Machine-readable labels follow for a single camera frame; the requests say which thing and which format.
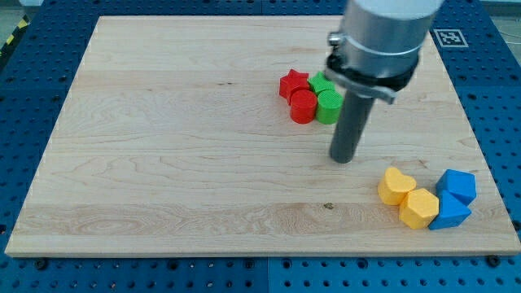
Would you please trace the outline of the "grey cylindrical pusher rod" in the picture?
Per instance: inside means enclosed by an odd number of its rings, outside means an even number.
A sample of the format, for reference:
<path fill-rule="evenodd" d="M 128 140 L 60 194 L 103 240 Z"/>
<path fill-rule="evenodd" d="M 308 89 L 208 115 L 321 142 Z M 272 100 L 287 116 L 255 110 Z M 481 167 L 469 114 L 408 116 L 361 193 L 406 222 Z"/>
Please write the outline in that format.
<path fill-rule="evenodd" d="M 335 162 L 346 164 L 353 159 L 373 105 L 374 98 L 345 94 L 329 150 Z"/>

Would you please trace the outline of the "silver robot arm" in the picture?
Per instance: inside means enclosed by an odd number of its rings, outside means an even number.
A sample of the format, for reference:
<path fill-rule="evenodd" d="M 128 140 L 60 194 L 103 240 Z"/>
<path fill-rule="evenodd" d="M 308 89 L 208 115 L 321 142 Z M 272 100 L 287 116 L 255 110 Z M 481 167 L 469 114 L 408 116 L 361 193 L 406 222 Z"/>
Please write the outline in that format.
<path fill-rule="evenodd" d="M 443 0 L 350 0 L 327 38 L 327 79 L 346 89 L 330 157 L 350 162 L 374 102 L 392 104 L 412 78 Z"/>

